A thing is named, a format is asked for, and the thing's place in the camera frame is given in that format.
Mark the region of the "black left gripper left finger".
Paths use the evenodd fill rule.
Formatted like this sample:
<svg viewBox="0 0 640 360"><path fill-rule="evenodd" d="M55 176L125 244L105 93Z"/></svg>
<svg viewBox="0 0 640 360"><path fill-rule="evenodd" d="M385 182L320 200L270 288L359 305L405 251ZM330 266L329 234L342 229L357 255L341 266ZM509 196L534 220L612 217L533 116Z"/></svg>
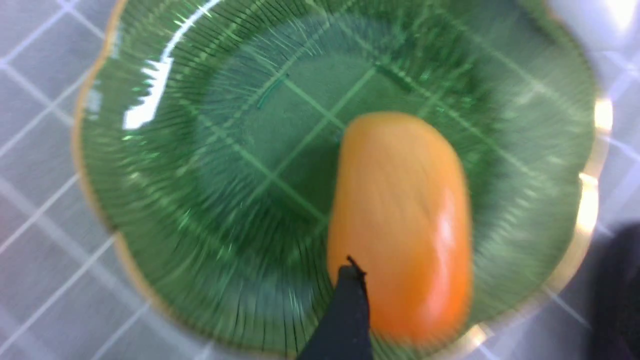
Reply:
<svg viewBox="0 0 640 360"><path fill-rule="evenodd" d="M366 272L347 256L327 310L298 360L372 360Z"/></svg>

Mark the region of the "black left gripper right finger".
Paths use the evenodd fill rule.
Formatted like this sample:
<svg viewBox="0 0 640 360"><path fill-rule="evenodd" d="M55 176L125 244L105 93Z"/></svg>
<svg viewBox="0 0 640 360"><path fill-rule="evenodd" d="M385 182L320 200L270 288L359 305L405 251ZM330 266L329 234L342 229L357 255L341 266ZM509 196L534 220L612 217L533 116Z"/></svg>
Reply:
<svg viewBox="0 0 640 360"><path fill-rule="evenodd" d="M640 358L640 225L618 228L596 267L589 360Z"/></svg>

